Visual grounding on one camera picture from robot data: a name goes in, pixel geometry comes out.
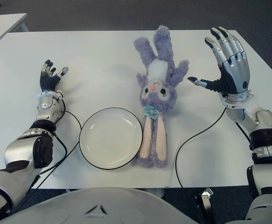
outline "white plate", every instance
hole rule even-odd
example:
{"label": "white plate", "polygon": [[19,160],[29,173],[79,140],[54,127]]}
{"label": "white plate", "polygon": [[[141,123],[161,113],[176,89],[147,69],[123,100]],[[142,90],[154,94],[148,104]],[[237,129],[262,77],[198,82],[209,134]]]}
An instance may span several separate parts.
{"label": "white plate", "polygon": [[134,114],[121,108],[96,112],[83,125],[79,144],[85,159],[101,169],[126,165],[142,143],[142,128]]}

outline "plate rim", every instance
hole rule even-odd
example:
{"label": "plate rim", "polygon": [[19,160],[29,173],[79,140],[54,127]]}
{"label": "plate rim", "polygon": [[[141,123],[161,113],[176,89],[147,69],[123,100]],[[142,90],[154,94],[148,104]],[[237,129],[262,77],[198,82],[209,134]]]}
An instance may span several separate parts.
{"label": "plate rim", "polygon": [[[138,123],[139,123],[139,125],[140,125],[140,127],[141,127],[141,144],[140,144],[139,149],[137,150],[136,154],[135,154],[135,155],[133,156],[133,158],[130,159],[128,162],[126,162],[125,164],[121,165],[120,167],[115,167],[115,168],[102,168],[102,167],[95,166],[94,164],[92,164],[92,163],[84,156],[84,154],[83,154],[83,152],[82,152],[82,149],[81,149],[81,145],[80,145],[80,137],[81,137],[81,133],[82,133],[82,130],[83,130],[83,128],[84,128],[84,125],[87,123],[87,121],[88,121],[90,118],[92,118],[94,115],[96,115],[97,113],[99,113],[99,112],[101,112],[101,111],[104,111],[104,110],[108,110],[108,109],[121,109],[121,110],[124,110],[124,111],[129,112],[130,114],[132,114],[132,115],[136,118],[136,120],[138,121]],[[143,130],[142,130],[142,126],[141,126],[141,123],[140,123],[139,119],[138,119],[138,118],[135,116],[135,114],[133,114],[131,111],[128,111],[127,109],[124,109],[124,108],[121,108],[121,107],[108,107],[108,108],[101,109],[101,110],[97,111],[96,113],[92,114],[92,115],[84,122],[84,124],[83,124],[83,126],[82,126],[82,128],[81,128],[81,130],[80,130],[80,134],[79,134],[79,148],[80,148],[80,152],[82,153],[82,156],[84,157],[84,159],[85,159],[90,165],[92,165],[92,166],[94,166],[94,167],[96,167],[96,168],[99,168],[99,169],[103,169],[103,170],[118,169],[118,168],[121,168],[121,167],[127,165],[129,162],[131,162],[131,161],[137,156],[137,154],[138,154],[138,152],[139,152],[139,150],[140,150],[140,147],[141,147],[141,145],[142,145],[142,141],[143,141]]]}

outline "robotic hand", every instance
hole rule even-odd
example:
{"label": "robotic hand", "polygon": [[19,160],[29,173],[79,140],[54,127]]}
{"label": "robotic hand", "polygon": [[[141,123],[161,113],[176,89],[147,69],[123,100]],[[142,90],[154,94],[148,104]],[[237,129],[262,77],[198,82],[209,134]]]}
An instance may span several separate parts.
{"label": "robotic hand", "polygon": [[47,60],[42,67],[36,120],[5,151],[6,168],[0,170],[0,220],[17,208],[39,179],[41,169],[52,161],[53,133],[65,113],[63,95],[55,92],[55,87],[68,72],[65,67],[53,75],[56,68],[51,69],[52,65]]}
{"label": "robotic hand", "polygon": [[241,43],[222,27],[211,28],[211,33],[219,45],[208,37],[205,42],[217,59],[221,78],[213,82],[195,77],[188,79],[195,85],[219,92],[229,118],[249,132],[254,165],[247,169],[248,183],[253,197],[262,195],[251,210],[260,204],[267,206],[272,204],[272,112],[251,102],[250,71]]}
{"label": "robotic hand", "polygon": [[211,33],[217,38],[220,46],[209,37],[206,37],[205,42],[217,59],[221,78],[212,82],[198,80],[195,77],[189,77],[188,80],[224,96],[247,96],[250,72],[247,56],[241,43],[225,28],[212,28]]}

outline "robot finger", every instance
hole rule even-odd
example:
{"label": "robot finger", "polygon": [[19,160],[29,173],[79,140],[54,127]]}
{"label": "robot finger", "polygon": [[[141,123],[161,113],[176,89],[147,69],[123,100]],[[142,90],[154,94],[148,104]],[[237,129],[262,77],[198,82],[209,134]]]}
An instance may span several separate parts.
{"label": "robot finger", "polygon": [[58,72],[54,76],[58,76],[58,77],[62,78],[62,76],[64,76],[68,71],[69,71],[69,68],[68,67],[64,67],[63,69],[60,70],[60,72]]}
{"label": "robot finger", "polygon": [[232,51],[232,48],[229,45],[228,40],[225,38],[225,36],[218,29],[214,27],[211,28],[211,34],[216,37],[224,55],[227,58],[231,57],[234,53]]}
{"label": "robot finger", "polygon": [[223,51],[221,50],[221,48],[218,46],[218,44],[215,41],[213,41],[209,37],[206,37],[205,43],[212,49],[219,65],[227,61],[226,56],[224,55]]}
{"label": "robot finger", "polygon": [[56,68],[52,68],[51,71],[49,72],[49,76],[51,77],[55,71],[56,71]]}
{"label": "robot finger", "polygon": [[190,82],[192,82],[194,85],[199,85],[203,88],[206,88],[207,86],[207,83],[201,81],[201,80],[198,80],[196,77],[188,77],[187,78]]}
{"label": "robot finger", "polygon": [[46,68],[46,72],[49,74],[50,73],[50,68],[53,65],[53,62],[50,62]]}
{"label": "robot finger", "polygon": [[43,67],[42,67],[42,72],[45,72],[47,67],[48,67],[48,64],[50,63],[51,61],[50,60],[47,60],[45,61],[45,63],[43,64]]}
{"label": "robot finger", "polygon": [[233,36],[233,39],[234,39],[237,47],[239,48],[239,52],[243,53],[244,52],[244,48],[243,48],[242,44],[240,43],[240,41],[235,36]]}
{"label": "robot finger", "polygon": [[238,53],[240,52],[240,49],[238,48],[237,43],[234,39],[235,37],[232,34],[230,34],[230,32],[227,29],[223,27],[218,27],[218,30],[220,30],[220,32],[226,38],[226,40],[228,41],[230,45],[232,53],[236,56],[236,59],[238,59],[237,56],[238,56]]}

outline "blue bow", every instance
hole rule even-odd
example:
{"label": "blue bow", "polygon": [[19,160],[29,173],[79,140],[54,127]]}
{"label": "blue bow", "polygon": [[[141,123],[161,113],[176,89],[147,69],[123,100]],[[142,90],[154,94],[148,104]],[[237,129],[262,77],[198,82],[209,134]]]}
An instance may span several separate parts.
{"label": "blue bow", "polygon": [[144,116],[151,117],[155,120],[155,119],[157,119],[157,117],[160,113],[152,105],[147,105],[147,106],[143,107],[143,114],[144,114]]}

